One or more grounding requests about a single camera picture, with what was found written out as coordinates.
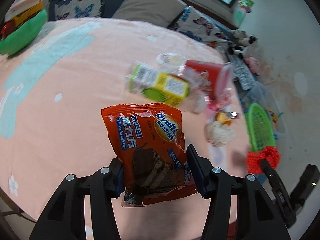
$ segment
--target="pink bedsheet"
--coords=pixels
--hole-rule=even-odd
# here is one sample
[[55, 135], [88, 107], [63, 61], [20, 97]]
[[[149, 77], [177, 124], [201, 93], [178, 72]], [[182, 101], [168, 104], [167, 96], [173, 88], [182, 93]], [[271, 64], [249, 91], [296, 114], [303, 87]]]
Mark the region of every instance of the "pink bedsheet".
[[[58, 50], [59, 46], [63, 49], [73, 46], [70, 41], [76, 41], [84, 30], [88, 30], [87, 35], [84, 39], [80, 37], [75, 48], [68, 53]], [[67, 174], [88, 176], [107, 166], [116, 155], [101, 109], [121, 103], [148, 103], [125, 92], [125, 75], [135, 60], [157, 66], [156, 56], [164, 52], [182, 54], [187, 59], [222, 62], [216, 50], [180, 33], [143, 22], [103, 18], [46, 23], [39, 37], [22, 53], [12, 58], [1, 56], [0, 187], [37, 219]], [[49, 58], [59, 53], [65, 54], [39, 77]], [[24, 70], [17, 73], [21, 65]], [[241, 112], [235, 88], [231, 86], [230, 109]], [[15, 96], [23, 97], [17, 103]], [[11, 134], [6, 130], [12, 129], [12, 120], [6, 120], [13, 118], [9, 104], [17, 104]], [[183, 112], [182, 121], [186, 142], [194, 144], [200, 155], [231, 175], [246, 174], [244, 158], [249, 142], [244, 119], [232, 124], [236, 139], [219, 149], [204, 138], [204, 125], [208, 122], [204, 114]], [[210, 202], [195, 194], [143, 208], [123, 208], [121, 200], [122, 196], [112, 203], [123, 240], [197, 238]], [[89, 236], [89, 201], [85, 210]], [[236, 198], [232, 198], [230, 221], [235, 219]]]

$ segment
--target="red knitted cloth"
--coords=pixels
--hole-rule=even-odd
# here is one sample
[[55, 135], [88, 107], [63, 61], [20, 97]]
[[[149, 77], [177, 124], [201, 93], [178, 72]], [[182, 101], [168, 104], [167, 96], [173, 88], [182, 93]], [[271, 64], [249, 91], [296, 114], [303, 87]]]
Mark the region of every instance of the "red knitted cloth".
[[261, 174], [263, 170], [260, 168], [260, 161], [266, 159], [270, 166], [275, 169], [280, 162], [280, 154], [273, 146], [266, 146], [258, 153], [248, 152], [246, 162], [248, 166], [248, 173]]

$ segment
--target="ovaltine package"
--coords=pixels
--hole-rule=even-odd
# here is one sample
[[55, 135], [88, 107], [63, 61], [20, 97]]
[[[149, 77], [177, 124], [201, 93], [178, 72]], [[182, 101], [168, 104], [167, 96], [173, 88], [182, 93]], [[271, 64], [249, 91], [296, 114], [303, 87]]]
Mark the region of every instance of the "ovaltine package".
[[180, 110], [162, 103], [102, 109], [109, 140], [124, 165], [123, 206], [143, 206], [196, 193]]

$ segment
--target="green plastic basket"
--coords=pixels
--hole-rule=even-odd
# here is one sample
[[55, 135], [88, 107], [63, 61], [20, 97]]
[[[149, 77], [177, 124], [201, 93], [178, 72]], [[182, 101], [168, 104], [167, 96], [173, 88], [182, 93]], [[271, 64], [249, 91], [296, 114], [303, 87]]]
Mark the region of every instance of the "green plastic basket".
[[251, 104], [245, 117], [253, 152], [276, 146], [271, 121], [259, 104]]

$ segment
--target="silver screw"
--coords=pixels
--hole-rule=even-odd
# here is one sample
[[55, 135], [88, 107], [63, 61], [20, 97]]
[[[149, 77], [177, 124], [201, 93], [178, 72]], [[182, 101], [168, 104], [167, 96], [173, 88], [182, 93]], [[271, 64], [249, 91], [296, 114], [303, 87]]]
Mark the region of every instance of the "silver screw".
[[220, 172], [221, 172], [221, 169], [220, 169], [219, 167], [213, 167], [213, 168], [212, 168], [212, 171], [213, 171], [214, 173], [220, 173]]
[[106, 173], [108, 173], [110, 171], [110, 169], [108, 168], [108, 167], [104, 167], [104, 168], [102, 168], [101, 170], [100, 170], [100, 172], [102, 173], [102, 174], [106, 174]]
[[67, 181], [72, 181], [74, 178], [75, 176], [73, 174], [69, 174], [68, 176], [66, 176]]
[[247, 179], [250, 180], [250, 181], [254, 181], [256, 179], [256, 177], [254, 175], [252, 175], [252, 174], [249, 174], [247, 176]]

